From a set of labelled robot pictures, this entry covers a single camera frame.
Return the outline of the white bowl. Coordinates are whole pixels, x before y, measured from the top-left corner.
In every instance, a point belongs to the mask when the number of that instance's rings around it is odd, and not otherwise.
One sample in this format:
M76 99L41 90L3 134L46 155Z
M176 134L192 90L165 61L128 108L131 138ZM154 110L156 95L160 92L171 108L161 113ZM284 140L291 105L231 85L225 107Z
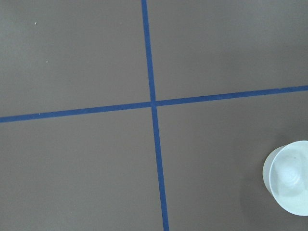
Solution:
M308 215L308 142L295 141L272 151L266 158L264 185L285 211Z

